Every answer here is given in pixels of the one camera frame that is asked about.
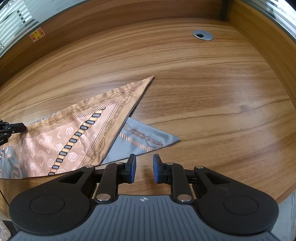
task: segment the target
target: red and yellow label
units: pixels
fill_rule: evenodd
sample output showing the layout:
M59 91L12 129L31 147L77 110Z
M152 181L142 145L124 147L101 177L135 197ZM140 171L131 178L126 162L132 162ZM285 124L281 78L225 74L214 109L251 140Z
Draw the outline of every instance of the red and yellow label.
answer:
M44 35L45 35L45 33L43 32L42 28L38 28L30 34L30 37L33 40L33 42L35 42L38 39L40 39L41 37L43 37Z

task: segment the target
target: wooden desk surface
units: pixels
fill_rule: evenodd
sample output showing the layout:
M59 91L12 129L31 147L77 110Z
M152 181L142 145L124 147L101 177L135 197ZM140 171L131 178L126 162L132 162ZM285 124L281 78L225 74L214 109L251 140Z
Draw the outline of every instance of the wooden desk surface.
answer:
M207 30L214 40L195 38ZM190 169L204 165L278 202L296 183L296 111L255 48L228 23L162 19L119 27L44 56L0 90L5 121L29 124L80 100L155 75L132 117L181 141L137 157L135 183L120 193L167 194L152 155ZM50 177L0 180L10 202ZM7 213L7 207L0 204Z

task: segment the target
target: silver screw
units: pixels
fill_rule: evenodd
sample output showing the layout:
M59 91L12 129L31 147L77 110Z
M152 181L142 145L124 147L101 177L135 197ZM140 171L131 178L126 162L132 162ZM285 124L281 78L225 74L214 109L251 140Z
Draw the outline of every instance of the silver screw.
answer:
M108 201L110 200L111 196L107 193L101 193L96 196L96 199L99 201Z
M177 196L177 199L180 202L189 202L189 201L191 201L192 197L188 194L181 194L181 195Z

